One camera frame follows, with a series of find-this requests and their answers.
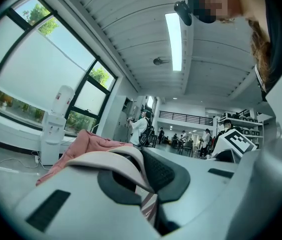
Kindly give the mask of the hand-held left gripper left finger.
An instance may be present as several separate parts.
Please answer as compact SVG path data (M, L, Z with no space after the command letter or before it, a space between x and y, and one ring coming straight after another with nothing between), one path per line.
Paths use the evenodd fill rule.
M43 240L158 240L141 196L109 170L69 166L27 194L15 213Z

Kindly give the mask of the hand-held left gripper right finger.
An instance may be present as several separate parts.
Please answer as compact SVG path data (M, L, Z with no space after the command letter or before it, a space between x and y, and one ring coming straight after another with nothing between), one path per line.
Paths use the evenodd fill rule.
M223 195L237 165L155 148L141 153L156 213L140 240L226 240L234 208Z

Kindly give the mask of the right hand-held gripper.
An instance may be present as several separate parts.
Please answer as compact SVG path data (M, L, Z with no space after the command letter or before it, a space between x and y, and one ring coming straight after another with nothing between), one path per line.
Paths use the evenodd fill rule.
M255 151L257 146L236 129L219 136L212 154L206 160L238 164L243 155Z

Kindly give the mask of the pink cloth item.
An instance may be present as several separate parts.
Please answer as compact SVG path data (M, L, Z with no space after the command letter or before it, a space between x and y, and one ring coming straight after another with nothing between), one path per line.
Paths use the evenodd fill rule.
M147 196L141 201L141 212L152 225L155 224L157 198L149 183L144 157L139 149L121 146L108 151L91 151L67 161L65 166L110 170L147 191Z

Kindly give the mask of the pink cushioned lounge chair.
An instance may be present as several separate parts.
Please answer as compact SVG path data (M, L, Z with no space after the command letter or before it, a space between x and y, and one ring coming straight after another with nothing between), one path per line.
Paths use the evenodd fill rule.
M75 159L85 153L95 151L108 151L118 147L132 147L131 143L120 142L103 138L85 129L81 130L72 144L62 154L60 159L49 169L49 171L36 181L35 186L39 186L49 178L60 172L69 160Z

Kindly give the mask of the metal storage rack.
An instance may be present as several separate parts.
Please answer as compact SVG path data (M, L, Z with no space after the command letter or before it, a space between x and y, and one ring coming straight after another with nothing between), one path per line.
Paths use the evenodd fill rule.
M224 130L224 120L231 120L233 127L253 142L257 149L264 143L264 122L258 121L258 113L251 114L250 110L243 110L241 112L229 113L224 112L221 116L213 117L213 129L215 130L215 136L222 130Z

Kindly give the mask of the black balcony railing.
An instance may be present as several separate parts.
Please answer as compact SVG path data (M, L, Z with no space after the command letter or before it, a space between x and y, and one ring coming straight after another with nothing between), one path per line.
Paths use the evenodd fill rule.
M159 118L162 119L169 119L175 121L182 121L187 123L195 123L200 125L206 126L213 126L213 119L209 117L202 117L197 115L189 115L189 114L182 114L182 113L175 113L169 111L159 111Z

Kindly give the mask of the white water dispenser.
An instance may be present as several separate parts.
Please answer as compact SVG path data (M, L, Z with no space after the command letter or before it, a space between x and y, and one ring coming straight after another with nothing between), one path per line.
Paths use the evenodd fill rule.
M61 142L65 136L65 114L74 97L74 90L62 85L54 96L51 109L43 117L40 136L39 160L44 166L52 166L59 160Z

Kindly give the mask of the grey locker cabinet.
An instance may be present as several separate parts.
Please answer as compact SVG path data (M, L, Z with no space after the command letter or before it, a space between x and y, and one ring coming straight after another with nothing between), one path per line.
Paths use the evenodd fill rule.
M118 114L115 119L113 140L128 143L132 135L132 127L127 120L131 118L132 121L136 122L139 119L139 106L137 101L124 95L116 96L114 105Z

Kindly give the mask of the round ceiling fixture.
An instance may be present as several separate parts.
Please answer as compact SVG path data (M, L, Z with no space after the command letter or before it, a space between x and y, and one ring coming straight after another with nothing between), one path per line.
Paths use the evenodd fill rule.
M162 64L167 64L169 62L170 62L169 60L161 59L160 57L157 57L153 60L153 64L156 65L156 66L160 66Z

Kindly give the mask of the long ceiling light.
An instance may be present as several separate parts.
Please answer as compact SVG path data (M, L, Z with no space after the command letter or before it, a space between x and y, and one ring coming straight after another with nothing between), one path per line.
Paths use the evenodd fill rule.
M170 40L172 70L180 72L182 70L182 32L180 18L177 13L167 13L164 15L168 35Z

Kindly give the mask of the person's black dress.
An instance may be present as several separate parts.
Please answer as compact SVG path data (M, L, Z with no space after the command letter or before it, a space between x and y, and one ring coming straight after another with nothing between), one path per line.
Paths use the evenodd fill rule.
M251 47L256 59L255 72L264 102L282 76L282 0L265 0L265 16L269 41L265 41L258 23L249 23L253 29Z

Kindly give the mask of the large black-framed window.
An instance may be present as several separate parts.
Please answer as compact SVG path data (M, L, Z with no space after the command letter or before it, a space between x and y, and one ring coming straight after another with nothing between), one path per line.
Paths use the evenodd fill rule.
M0 115L36 130L60 88L74 94L65 134L95 133L117 81L114 73L44 0L18 0L0 15Z

